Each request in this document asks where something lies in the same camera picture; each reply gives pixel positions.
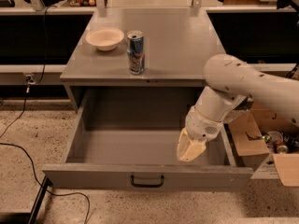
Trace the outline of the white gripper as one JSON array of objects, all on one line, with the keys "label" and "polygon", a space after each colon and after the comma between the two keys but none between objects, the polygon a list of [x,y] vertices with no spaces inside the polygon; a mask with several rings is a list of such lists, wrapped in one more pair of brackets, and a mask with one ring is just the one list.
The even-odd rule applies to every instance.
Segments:
[{"label": "white gripper", "polygon": [[214,121],[192,106],[185,119],[185,128],[180,132],[177,146],[179,161],[193,161],[206,150],[206,142],[215,139],[222,121]]}]

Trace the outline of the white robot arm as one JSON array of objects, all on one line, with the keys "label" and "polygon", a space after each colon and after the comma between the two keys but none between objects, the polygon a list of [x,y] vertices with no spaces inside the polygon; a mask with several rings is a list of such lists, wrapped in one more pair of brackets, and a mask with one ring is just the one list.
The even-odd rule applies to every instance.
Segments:
[{"label": "white robot arm", "polygon": [[299,82],[260,72],[234,56],[219,54],[204,66],[207,85],[185,119],[177,158],[193,161],[215,139],[227,115],[251,98],[296,125],[299,122]]}]

